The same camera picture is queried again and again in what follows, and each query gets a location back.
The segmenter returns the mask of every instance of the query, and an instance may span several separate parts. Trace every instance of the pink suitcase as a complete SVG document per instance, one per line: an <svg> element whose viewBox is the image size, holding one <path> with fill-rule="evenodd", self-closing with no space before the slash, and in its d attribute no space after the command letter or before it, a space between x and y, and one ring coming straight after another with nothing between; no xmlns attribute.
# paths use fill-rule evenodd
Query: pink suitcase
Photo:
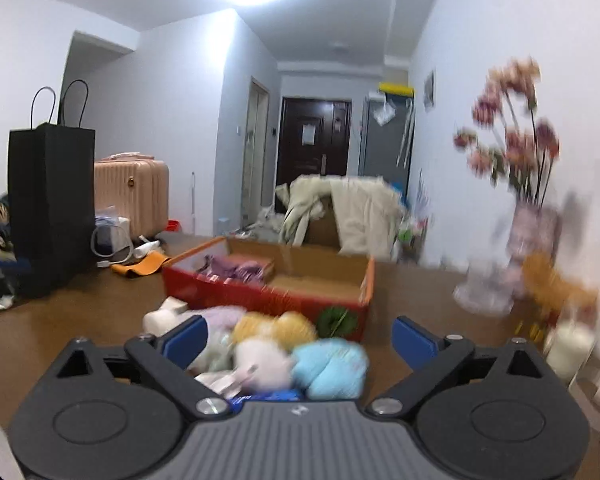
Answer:
<svg viewBox="0 0 600 480"><path fill-rule="evenodd" d="M118 153L95 163L96 211L116 207L132 238L154 236L169 221L169 168L150 155Z"/></svg>

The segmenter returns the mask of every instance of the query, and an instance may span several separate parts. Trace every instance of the bag handle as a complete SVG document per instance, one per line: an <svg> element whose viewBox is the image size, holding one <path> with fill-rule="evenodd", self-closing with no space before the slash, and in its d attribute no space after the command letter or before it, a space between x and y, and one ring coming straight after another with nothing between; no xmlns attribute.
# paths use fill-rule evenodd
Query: bag handle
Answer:
<svg viewBox="0 0 600 480"><path fill-rule="evenodd" d="M71 88L71 86L74 83L82 83L87 91L87 93L84 96L84 103L82 104L82 113L80 114L80 120L78 121L78 128L80 128L82 126L82 116L84 115L84 110L87 107L87 101L89 100L89 85L87 85L87 82L84 79L75 79L75 80L71 81L69 83L69 86L66 88L66 90L64 90L64 94L62 94L62 97L60 98L60 105L58 107L58 124L62 124L62 126L65 126L65 124L64 124L64 101L66 100L66 94L69 91L69 88Z"/></svg>
<svg viewBox="0 0 600 480"><path fill-rule="evenodd" d="M124 152L100 159L101 162L113 162L116 160L155 160L155 157L153 155L143 155L140 152Z"/></svg>
<svg viewBox="0 0 600 480"><path fill-rule="evenodd" d="M43 90L49 90L53 95L54 95L54 104L51 107L51 113L49 114L49 122L51 122L52 117L54 116L54 110L56 109L56 92L54 91L53 88L51 88L51 86L43 86L40 90L38 90L36 92L36 94L33 96L33 101L31 102L31 129L33 130L33 105L36 103L36 98L38 97L38 94L40 94L40 92L42 92Z"/></svg>

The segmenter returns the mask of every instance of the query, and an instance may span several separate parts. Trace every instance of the open box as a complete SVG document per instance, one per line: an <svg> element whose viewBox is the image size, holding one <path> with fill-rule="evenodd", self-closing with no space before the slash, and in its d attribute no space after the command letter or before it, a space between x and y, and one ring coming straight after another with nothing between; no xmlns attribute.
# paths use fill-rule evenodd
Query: open box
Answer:
<svg viewBox="0 0 600 480"><path fill-rule="evenodd" d="M264 285L198 272L206 256L228 255L264 264ZM172 258L162 268L162 279L168 296L192 308L240 305L270 316L295 311L311 320L320 336L360 341L374 273L375 263L367 256L220 237Z"/></svg>

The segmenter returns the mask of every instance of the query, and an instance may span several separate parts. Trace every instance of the silver bolt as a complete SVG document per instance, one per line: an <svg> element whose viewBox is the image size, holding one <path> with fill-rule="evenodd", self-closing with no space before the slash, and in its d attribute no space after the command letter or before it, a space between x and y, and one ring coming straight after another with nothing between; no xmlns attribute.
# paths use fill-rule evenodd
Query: silver bolt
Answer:
<svg viewBox="0 0 600 480"><path fill-rule="evenodd" d="M382 397L371 403L371 409L378 415L395 415L402 410L402 403L398 399Z"/></svg>
<svg viewBox="0 0 600 480"><path fill-rule="evenodd" d="M196 409L203 415L222 415L229 409L229 403L219 397L207 397L198 401Z"/></svg>

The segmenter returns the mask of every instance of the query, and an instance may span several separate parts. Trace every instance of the white candle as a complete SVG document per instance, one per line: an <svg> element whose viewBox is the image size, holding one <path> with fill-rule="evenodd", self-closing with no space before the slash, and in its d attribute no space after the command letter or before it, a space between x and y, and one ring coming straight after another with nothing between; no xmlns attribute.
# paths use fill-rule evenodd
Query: white candle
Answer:
<svg viewBox="0 0 600 480"><path fill-rule="evenodd" d="M558 323L546 362L558 377L570 382L591 354L595 343L596 335L587 325L571 321Z"/></svg>

